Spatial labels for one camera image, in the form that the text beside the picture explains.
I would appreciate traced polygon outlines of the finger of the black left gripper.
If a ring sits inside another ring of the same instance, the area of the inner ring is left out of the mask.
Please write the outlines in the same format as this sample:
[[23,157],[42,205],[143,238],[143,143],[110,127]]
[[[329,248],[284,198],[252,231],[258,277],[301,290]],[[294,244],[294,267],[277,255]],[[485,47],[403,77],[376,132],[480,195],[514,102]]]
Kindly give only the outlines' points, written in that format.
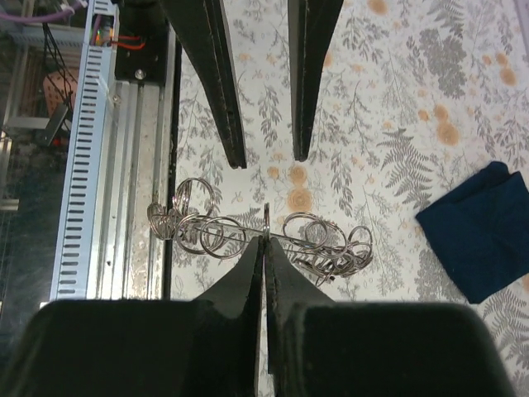
[[323,64],[343,2],[291,0],[288,2],[288,45],[293,153],[308,158]]
[[245,169],[245,135],[224,2],[160,5],[203,85],[229,166]]

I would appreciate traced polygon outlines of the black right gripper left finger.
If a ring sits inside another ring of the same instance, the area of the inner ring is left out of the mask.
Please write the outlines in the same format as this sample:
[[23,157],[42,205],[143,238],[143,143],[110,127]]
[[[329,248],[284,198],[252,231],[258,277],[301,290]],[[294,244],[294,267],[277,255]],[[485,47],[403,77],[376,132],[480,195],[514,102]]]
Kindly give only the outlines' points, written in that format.
[[4,396],[253,396],[264,243],[190,301],[56,300],[28,323]]

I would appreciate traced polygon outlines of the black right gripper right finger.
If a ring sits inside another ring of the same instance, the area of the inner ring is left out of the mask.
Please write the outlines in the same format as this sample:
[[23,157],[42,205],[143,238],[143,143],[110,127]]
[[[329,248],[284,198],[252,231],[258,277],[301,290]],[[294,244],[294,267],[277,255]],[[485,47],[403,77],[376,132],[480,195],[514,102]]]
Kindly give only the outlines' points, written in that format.
[[264,244],[269,373],[278,396],[512,396],[493,339],[461,304],[342,303]]

